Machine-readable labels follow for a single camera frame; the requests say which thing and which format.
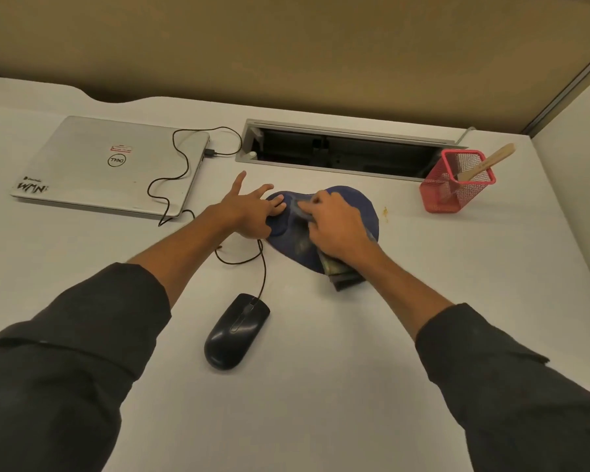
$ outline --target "black shirt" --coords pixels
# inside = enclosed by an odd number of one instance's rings
[[[101,470],[169,319],[157,279],[114,264],[1,331],[0,471]],[[590,471],[590,392],[547,358],[468,305],[432,318],[415,346],[476,471]]]

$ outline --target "desk surface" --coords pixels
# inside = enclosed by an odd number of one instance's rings
[[[68,115],[239,132],[254,118],[431,138],[462,133],[164,97],[107,104],[71,87],[0,79],[0,329],[181,225],[11,198],[12,182]],[[215,134],[209,147],[229,151],[234,142]],[[359,189],[378,212],[380,243],[393,259],[590,389],[590,273],[533,144],[483,131],[464,144],[491,153],[507,142],[518,151],[495,168],[495,185],[456,215],[426,213],[416,182],[232,158],[205,160],[187,207],[200,212],[220,200],[243,168],[244,190],[264,182],[298,192]],[[255,249],[234,236],[223,255],[240,260]],[[259,289],[262,263],[229,267],[212,256],[191,280],[123,404],[106,471],[471,470],[462,429],[376,292],[360,285],[337,293],[271,248],[266,257],[263,300],[272,314],[231,373],[208,366],[203,344],[238,293]]]

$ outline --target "silver laptop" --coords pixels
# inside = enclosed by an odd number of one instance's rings
[[[176,177],[186,160],[173,147],[176,129],[70,116],[32,159],[11,190],[18,198],[161,216],[166,201],[147,194],[158,177]],[[209,134],[178,132],[175,144],[189,171],[157,181],[150,193],[170,200],[167,216],[180,214],[197,174]]]

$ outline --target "pen holder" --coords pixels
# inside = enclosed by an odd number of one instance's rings
[[[442,157],[420,184],[424,208],[431,213],[456,213],[490,184],[496,181],[488,170],[475,175],[467,182],[457,181],[457,176],[485,160],[478,150],[445,149]]]

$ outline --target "black computer mouse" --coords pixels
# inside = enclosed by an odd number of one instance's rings
[[[208,363],[222,370],[237,366],[269,313],[268,306],[255,296],[239,294],[207,336],[203,350]]]

